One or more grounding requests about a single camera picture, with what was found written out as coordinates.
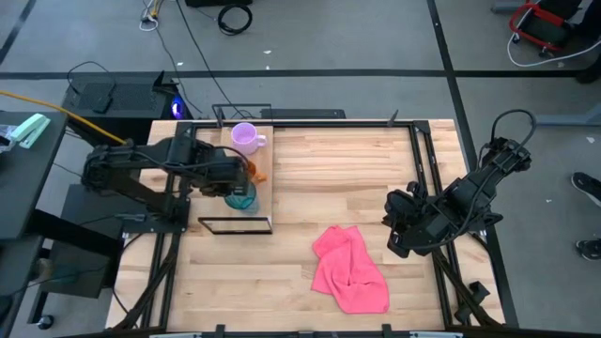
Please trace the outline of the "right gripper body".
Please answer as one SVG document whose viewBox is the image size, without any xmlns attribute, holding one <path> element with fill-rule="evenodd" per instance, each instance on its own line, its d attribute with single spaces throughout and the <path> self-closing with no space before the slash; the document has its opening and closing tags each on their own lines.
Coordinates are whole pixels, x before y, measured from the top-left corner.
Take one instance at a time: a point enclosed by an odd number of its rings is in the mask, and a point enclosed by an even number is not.
<svg viewBox="0 0 601 338">
<path fill-rule="evenodd" d="M 444 195 L 417 199 L 402 194 L 402 216 L 398 245 L 404 250 L 434 250 L 452 241 L 452 220 Z"/>
</svg>

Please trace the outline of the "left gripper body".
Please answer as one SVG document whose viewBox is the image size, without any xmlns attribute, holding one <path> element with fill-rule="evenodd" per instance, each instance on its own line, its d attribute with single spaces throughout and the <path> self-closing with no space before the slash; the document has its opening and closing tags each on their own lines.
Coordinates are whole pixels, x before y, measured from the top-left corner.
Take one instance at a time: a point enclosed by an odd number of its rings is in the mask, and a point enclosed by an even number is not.
<svg viewBox="0 0 601 338">
<path fill-rule="evenodd" d="M 212 150 L 200 173 L 200 192 L 205 196 L 242 196 L 249 190 L 249 162 L 243 155 L 228 156 L 224 149 Z"/>
</svg>

